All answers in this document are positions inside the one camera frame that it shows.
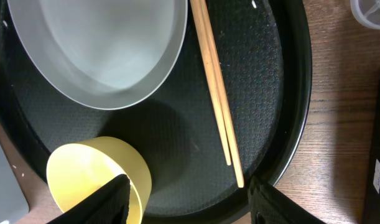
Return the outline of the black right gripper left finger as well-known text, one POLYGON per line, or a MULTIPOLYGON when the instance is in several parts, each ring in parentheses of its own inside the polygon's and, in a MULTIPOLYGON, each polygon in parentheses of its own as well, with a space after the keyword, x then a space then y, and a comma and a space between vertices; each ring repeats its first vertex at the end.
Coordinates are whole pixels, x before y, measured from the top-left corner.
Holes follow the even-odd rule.
POLYGON ((126 224, 130 180, 120 174, 49 224, 126 224))

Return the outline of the yellow plastic bowl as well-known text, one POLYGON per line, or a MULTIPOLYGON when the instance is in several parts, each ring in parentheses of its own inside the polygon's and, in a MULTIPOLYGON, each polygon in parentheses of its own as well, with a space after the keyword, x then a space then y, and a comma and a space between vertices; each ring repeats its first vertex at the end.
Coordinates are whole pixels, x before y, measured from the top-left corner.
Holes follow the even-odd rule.
POLYGON ((47 161, 47 183, 57 206, 67 212, 119 174, 131 184, 129 223, 141 223, 152 190, 150 170, 128 143, 97 137, 58 147, 47 161))

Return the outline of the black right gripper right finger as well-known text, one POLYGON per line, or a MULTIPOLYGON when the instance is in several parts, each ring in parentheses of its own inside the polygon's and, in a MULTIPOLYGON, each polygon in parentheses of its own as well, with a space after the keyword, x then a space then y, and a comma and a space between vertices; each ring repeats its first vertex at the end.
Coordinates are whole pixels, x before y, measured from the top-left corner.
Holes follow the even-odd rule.
POLYGON ((252 224, 325 224, 258 176, 248 187, 252 224))

